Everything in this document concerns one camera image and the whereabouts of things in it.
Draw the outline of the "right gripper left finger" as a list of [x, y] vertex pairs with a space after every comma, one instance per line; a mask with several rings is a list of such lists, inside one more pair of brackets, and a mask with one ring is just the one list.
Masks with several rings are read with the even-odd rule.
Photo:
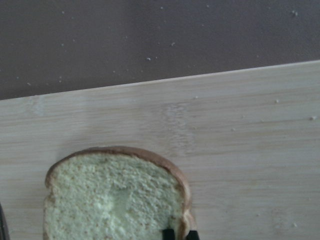
[[162, 240], [175, 240], [175, 231], [172, 228], [162, 230]]

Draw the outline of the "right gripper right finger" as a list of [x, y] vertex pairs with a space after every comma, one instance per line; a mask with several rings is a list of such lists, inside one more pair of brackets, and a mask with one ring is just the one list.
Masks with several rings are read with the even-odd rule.
[[197, 230], [190, 230], [186, 236], [186, 240], [199, 240], [199, 234]]

